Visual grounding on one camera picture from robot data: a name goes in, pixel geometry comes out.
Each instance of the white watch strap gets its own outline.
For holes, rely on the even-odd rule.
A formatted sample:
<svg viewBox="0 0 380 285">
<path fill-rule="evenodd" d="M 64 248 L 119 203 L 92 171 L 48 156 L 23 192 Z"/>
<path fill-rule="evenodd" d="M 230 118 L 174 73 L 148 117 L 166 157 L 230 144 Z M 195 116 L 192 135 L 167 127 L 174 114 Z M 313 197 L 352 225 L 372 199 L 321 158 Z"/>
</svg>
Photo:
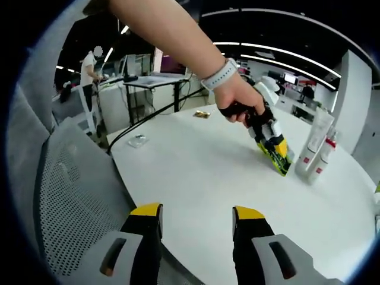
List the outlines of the white watch strap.
<svg viewBox="0 0 380 285">
<path fill-rule="evenodd" d="M 214 90 L 216 87 L 226 82 L 237 70 L 238 65 L 235 60 L 229 58 L 220 71 L 207 79 L 201 80 L 201 84 L 209 91 Z"/>
</svg>

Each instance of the white bottle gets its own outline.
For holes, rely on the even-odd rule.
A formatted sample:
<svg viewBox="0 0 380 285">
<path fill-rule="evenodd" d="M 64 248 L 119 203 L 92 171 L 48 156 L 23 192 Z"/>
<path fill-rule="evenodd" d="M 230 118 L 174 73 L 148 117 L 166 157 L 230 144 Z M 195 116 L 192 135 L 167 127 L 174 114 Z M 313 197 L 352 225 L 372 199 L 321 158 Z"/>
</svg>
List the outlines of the white bottle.
<svg viewBox="0 0 380 285">
<path fill-rule="evenodd" d="M 336 131 L 333 131 L 331 137 L 326 137 L 319 155 L 317 155 L 312 164 L 311 170 L 308 172 L 308 181 L 314 183 L 321 173 L 326 169 L 330 154 L 336 149 L 337 143 L 335 141 Z"/>
</svg>

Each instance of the black pants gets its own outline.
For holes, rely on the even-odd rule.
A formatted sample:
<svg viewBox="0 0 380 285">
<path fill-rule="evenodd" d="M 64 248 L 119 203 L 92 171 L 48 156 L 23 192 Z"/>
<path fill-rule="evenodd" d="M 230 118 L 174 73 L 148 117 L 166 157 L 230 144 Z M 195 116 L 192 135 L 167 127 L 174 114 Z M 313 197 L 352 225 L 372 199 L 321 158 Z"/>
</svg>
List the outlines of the black pants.
<svg viewBox="0 0 380 285">
<path fill-rule="evenodd" d="M 85 97 L 85 102 L 87 103 L 88 110 L 91 112 L 93 109 L 93 102 L 92 102 L 92 96 L 93 96 L 93 85 L 86 85 L 83 86 L 83 93 Z"/>
</svg>

